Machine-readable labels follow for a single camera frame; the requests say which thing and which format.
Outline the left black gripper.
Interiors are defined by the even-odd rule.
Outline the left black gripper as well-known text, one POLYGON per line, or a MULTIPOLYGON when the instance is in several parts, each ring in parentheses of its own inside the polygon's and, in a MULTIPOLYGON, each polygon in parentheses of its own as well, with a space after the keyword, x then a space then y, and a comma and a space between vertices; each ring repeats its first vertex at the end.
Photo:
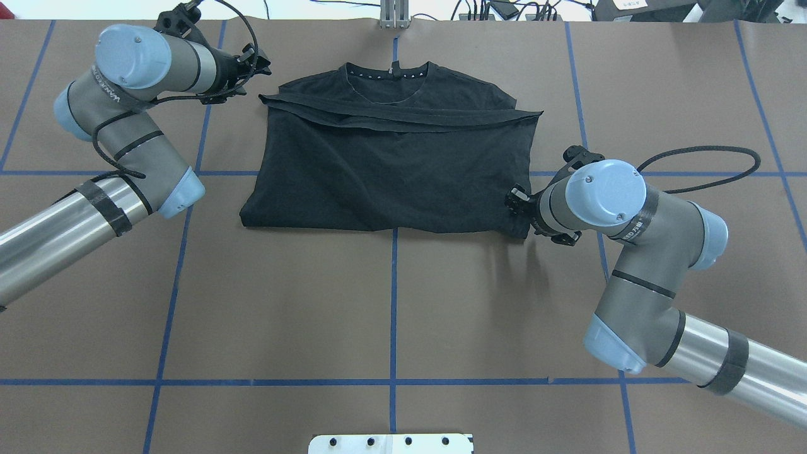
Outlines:
POLYGON ((214 79, 211 86, 199 95, 202 105, 225 103, 233 96, 245 95, 237 87, 254 75, 271 75, 267 55, 262 49, 243 49, 243 55, 213 54, 214 79))

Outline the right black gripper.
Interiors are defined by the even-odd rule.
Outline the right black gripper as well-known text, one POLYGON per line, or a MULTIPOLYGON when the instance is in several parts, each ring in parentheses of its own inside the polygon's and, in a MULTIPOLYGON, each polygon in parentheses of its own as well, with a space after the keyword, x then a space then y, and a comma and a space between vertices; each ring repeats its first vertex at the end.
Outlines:
POLYGON ((505 205, 512 216, 530 218, 536 235, 547 236, 554 244, 573 247, 581 233, 561 225, 552 213, 550 196, 556 183, 530 195, 524 187, 514 185, 506 195, 505 205))

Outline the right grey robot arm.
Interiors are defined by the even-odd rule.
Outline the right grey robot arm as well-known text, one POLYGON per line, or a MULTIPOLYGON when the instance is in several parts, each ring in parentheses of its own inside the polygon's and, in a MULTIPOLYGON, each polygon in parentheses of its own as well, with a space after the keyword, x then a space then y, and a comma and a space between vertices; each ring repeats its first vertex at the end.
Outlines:
POLYGON ((803 360, 674 307, 687 273, 726 249, 723 218, 649 186, 617 159, 577 167, 534 195, 515 185, 506 205, 557 243, 593 230, 622 244, 583 339, 592 356, 624 373, 663 369, 805 428, 803 360))

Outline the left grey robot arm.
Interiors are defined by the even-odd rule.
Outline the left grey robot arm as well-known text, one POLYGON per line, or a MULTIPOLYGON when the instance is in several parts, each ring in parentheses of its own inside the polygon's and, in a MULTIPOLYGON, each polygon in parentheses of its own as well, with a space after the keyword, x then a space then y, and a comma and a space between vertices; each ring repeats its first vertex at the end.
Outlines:
POLYGON ((201 199, 204 184, 149 109, 224 103, 269 66, 256 38, 231 55, 194 24, 105 28, 92 66, 58 95, 53 113, 112 169, 2 234, 2 310, 148 216, 172 218, 201 199))

